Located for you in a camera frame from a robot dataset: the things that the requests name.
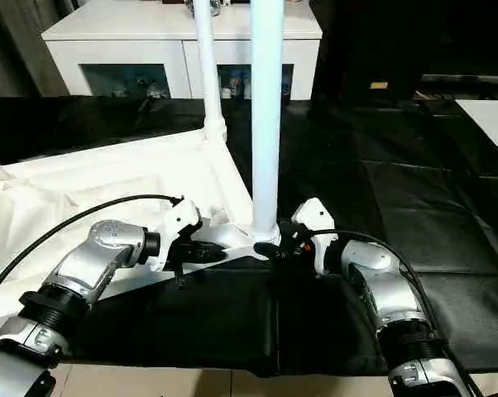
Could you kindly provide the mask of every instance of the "white panel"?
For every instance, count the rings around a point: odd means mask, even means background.
[[[91,95],[81,64],[164,65],[170,96],[190,98],[181,41],[47,41],[71,95]]]
[[[310,99],[314,85],[319,40],[286,40],[282,62],[294,65],[291,99]],[[184,56],[188,65],[192,98],[203,97],[197,41],[183,41]],[[251,42],[215,41],[214,55],[219,65],[248,65],[251,63]]]

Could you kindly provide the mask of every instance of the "black connector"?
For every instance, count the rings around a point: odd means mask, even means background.
[[[43,285],[37,292],[29,291],[19,301],[25,305],[19,315],[54,329],[70,339],[89,310],[78,294],[55,285]]]
[[[148,229],[144,229],[144,242],[141,254],[137,263],[144,265],[150,256],[159,256],[160,251],[160,234],[157,232],[148,232]]]
[[[378,341],[389,370],[408,361],[445,358],[443,340],[424,321],[390,323],[380,330]]]

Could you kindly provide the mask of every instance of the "white cabinet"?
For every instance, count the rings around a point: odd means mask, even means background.
[[[213,34],[220,73],[241,65],[243,75],[250,75],[250,5],[222,7],[213,18]],[[321,36],[306,2],[286,2],[283,91],[288,97],[311,97]],[[71,94],[203,97],[195,22],[185,5],[91,0],[42,37]]]
[[[293,75],[286,72],[284,85],[290,84],[290,98],[293,100],[310,99],[314,85],[315,65],[317,62],[319,40],[285,40],[282,62],[291,65]],[[184,41],[184,57],[186,59],[190,91],[192,98],[203,97],[203,83],[199,66],[199,49],[197,41]],[[218,65],[250,65],[251,41],[222,40],[214,42],[214,56]]]

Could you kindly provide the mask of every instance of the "black fabric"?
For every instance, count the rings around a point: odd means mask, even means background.
[[[251,190],[250,105],[223,103]],[[200,127],[201,101],[0,99],[0,162]],[[498,149],[455,103],[282,112],[279,216],[319,197],[336,226],[386,240],[419,272],[471,371],[498,371]],[[97,303],[71,361],[221,367],[261,376],[386,371],[361,302],[309,261],[250,258]]]

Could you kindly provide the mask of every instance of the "tile floor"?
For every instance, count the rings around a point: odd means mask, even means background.
[[[282,376],[258,379],[245,371],[178,370],[65,364],[53,370],[52,397],[391,397],[386,378]],[[498,374],[474,376],[486,395]]]

